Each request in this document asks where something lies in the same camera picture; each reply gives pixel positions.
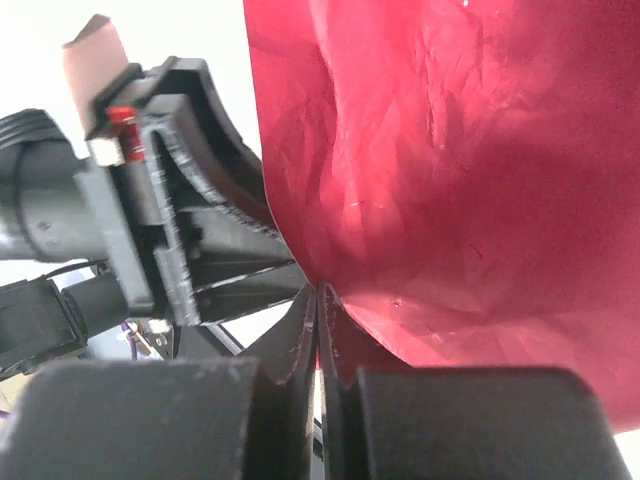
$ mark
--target red plastic bag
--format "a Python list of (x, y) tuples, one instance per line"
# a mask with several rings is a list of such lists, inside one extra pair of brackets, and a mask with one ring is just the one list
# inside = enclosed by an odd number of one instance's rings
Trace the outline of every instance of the red plastic bag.
[(640, 3), (245, 8), (269, 200), (311, 280), (411, 364), (561, 365), (638, 426)]

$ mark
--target red fabric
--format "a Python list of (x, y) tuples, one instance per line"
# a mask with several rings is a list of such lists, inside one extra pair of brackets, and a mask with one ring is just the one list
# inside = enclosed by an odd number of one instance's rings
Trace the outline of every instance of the red fabric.
[(562, 365), (640, 425), (639, 5), (246, 0), (311, 280), (411, 364)]

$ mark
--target red component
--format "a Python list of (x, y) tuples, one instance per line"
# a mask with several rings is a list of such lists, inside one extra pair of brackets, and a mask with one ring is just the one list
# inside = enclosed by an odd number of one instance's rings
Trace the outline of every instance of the red component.
[(245, 13), (269, 204), (309, 278), (413, 365), (564, 366), (640, 426), (640, 2)]
[(125, 162), (144, 161), (144, 147), (136, 125), (136, 109), (129, 106), (108, 107), (107, 117), (111, 122), (113, 135), (120, 140)]

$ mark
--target black wire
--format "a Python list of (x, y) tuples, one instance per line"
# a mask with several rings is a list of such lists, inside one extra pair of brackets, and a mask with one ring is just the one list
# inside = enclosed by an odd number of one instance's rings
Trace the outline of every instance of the black wire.
[(49, 272), (46, 275), (43, 275), (43, 278), (52, 278), (57, 277), (58, 275), (62, 275), (63, 273), (75, 272), (76, 270), (80, 270), (81, 268), (93, 267), (98, 265), (99, 263), (104, 263), (105, 260), (89, 260), (87, 262), (74, 263), (72, 265), (66, 265), (64, 267), (58, 268), (53, 272)]

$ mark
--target white background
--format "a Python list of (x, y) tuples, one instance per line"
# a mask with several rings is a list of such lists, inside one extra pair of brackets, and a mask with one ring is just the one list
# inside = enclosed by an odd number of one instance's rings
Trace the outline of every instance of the white background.
[[(112, 18), (129, 60), (144, 68), (169, 55), (206, 59), (231, 120), (260, 155), (241, 0), (0, 2), (0, 117), (27, 107), (43, 108), (70, 138), (76, 154), (86, 155), (60, 69), (60, 47), (94, 13), (102, 13)], [(31, 262), (0, 263), (0, 285), (39, 270)], [(246, 332), (247, 342), (252, 330), (251, 325), (233, 327), (236, 335)], [(640, 479), (640, 432), (618, 435), (617, 440), (632, 474)]]

